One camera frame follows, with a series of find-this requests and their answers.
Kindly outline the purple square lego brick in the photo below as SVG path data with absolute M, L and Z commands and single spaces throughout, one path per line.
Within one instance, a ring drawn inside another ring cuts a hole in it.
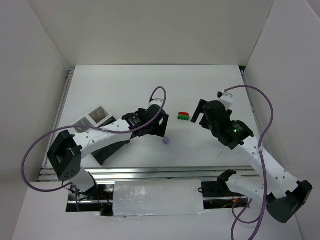
M 168 137 L 164 137 L 162 139 L 162 142 L 165 144 L 165 145 L 168 145 L 170 143 L 170 139 Z

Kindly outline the red green arched lego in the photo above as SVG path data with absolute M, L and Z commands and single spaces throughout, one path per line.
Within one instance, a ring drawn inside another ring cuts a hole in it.
M 177 114 L 177 119 L 182 121 L 189 121 L 190 120 L 190 114 L 187 112 L 179 112 Z

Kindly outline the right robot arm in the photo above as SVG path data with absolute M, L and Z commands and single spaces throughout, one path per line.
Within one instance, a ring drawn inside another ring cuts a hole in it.
M 195 123 L 200 114 L 202 128 L 210 130 L 220 143 L 241 156 L 263 179 L 259 184 L 245 179 L 235 170 L 226 170 L 217 178 L 221 191 L 239 193 L 266 204 L 267 212 L 285 224 L 306 203 L 312 185 L 298 180 L 284 169 L 262 146 L 253 131 L 240 120 L 231 120 L 231 102 L 201 99 L 191 118 Z

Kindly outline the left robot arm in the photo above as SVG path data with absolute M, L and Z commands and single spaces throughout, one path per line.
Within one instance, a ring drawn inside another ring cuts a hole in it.
M 90 200 L 97 197 L 100 189 L 94 177 L 82 166 L 82 159 L 107 148 L 106 160 L 131 139 L 153 135 L 164 137 L 169 115 L 157 104 L 148 109 L 123 115 L 122 118 L 99 130 L 86 130 L 71 134 L 60 132 L 47 152 L 47 157 L 61 182 L 69 181 L 77 192 Z

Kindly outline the black two-compartment container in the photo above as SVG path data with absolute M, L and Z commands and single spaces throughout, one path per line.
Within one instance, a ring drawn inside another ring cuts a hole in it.
M 102 166 L 108 158 L 110 158 L 119 149 L 121 149 L 123 146 L 129 143 L 130 143 L 130 140 L 116 142 L 109 146 L 103 147 L 99 150 L 92 152 L 91 155 Z

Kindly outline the white two-compartment container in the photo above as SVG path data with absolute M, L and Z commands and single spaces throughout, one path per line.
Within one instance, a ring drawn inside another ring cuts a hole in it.
M 76 123 L 74 123 L 73 125 L 76 126 L 74 128 L 74 131 L 76 133 L 84 133 L 90 131 L 91 128 L 89 129 L 83 127 L 100 128 L 114 123 L 116 120 L 117 119 L 103 106 L 99 106 L 96 109 L 92 110 L 89 114 L 81 117 Z

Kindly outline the aluminium right rail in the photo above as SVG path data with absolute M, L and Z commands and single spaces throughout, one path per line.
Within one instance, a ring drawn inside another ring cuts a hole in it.
M 247 80 L 246 80 L 246 76 L 245 76 L 245 67 L 244 66 L 240 66 L 239 69 L 240 69 L 241 77 L 242 77 L 242 80 L 243 80 L 243 84 L 247 85 Z M 246 88 L 246 93 L 248 95 L 248 99 L 249 99 L 250 107 L 251 107 L 251 110 L 252 110 L 252 113 L 253 113 L 253 117 L 254 117 L 254 120 L 255 120 L 255 123 L 256 123 L 256 127 L 257 127 L 257 130 L 258 130 L 259 134 L 260 134 L 261 130 L 260 130 L 259 121 L 258 121 L 258 118 L 257 118 L 257 115 L 256 115 L 256 111 L 255 111 L 255 106 L 254 106 L 254 102 L 253 102 L 253 98 L 252 98 L 252 91 L 253 91 L 253 89 Z

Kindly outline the aluminium front rail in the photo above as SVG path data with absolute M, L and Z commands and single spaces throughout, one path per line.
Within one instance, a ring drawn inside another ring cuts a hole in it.
M 98 183 L 139 180 L 191 180 L 213 181 L 226 170 L 236 171 L 244 177 L 257 177 L 249 166 L 217 167 L 144 167 L 144 168 L 88 168 Z

